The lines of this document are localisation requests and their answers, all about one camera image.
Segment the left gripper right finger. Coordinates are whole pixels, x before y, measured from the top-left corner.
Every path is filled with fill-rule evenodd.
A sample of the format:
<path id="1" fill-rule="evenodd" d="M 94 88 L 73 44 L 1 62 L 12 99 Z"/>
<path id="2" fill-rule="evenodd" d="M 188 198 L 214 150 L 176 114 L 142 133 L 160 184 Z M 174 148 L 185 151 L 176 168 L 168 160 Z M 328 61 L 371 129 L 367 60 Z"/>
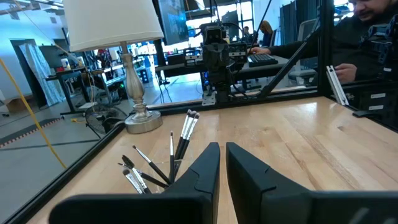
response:
<path id="1" fill-rule="evenodd" d="M 396 191 L 309 190 L 234 142 L 226 171 L 239 223 L 397 223 Z"/>

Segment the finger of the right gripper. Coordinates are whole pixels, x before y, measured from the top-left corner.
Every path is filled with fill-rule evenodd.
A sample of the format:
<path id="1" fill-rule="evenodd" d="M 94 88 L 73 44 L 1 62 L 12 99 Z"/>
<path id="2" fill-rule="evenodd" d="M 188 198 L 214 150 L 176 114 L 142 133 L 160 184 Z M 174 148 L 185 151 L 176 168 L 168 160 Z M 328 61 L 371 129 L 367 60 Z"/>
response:
<path id="1" fill-rule="evenodd" d="M 219 78 L 220 80 L 227 80 L 228 77 L 228 69 L 229 59 L 223 59 L 219 62 Z"/>
<path id="2" fill-rule="evenodd" d="M 218 65 L 219 60 L 218 59 L 213 59 L 210 62 L 210 80 L 216 80 L 219 76 L 219 65 Z"/>

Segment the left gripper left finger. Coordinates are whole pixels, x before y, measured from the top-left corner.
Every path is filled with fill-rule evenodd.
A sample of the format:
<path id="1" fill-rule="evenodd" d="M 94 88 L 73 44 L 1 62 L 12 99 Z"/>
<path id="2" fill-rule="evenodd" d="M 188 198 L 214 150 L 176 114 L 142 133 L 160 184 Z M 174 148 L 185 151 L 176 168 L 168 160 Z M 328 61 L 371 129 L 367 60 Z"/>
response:
<path id="1" fill-rule="evenodd" d="M 76 195 L 58 203 L 49 223 L 216 223 L 220 147 L 211 142 L 160 194 Z"/>

